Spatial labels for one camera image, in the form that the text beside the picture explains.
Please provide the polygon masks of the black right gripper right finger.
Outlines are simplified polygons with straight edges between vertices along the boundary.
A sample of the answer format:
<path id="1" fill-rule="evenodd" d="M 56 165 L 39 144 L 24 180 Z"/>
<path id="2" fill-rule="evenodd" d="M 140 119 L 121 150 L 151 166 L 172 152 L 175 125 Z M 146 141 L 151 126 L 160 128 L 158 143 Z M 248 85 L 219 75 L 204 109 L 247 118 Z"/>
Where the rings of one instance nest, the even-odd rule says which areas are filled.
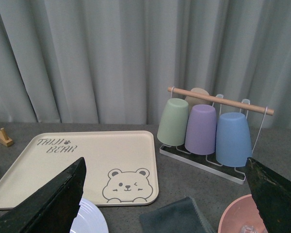
<path id="1" fill-rule="evenodd" d="M 291 233 L 291 181 L 252 157 L 245 174 L 252 198 L 269 233 Z"/>

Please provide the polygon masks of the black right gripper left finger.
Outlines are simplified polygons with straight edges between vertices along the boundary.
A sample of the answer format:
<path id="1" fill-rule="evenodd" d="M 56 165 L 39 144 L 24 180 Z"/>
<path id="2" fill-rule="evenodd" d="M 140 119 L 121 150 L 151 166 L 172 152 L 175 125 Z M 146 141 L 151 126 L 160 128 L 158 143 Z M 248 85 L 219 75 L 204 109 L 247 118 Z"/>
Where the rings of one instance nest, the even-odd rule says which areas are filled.
<path id="1" fill-rule="evenodd" d="M 0 233 L 68 233 L 80 208 L 85 176 L 81 157 L 2 215 Z"/>

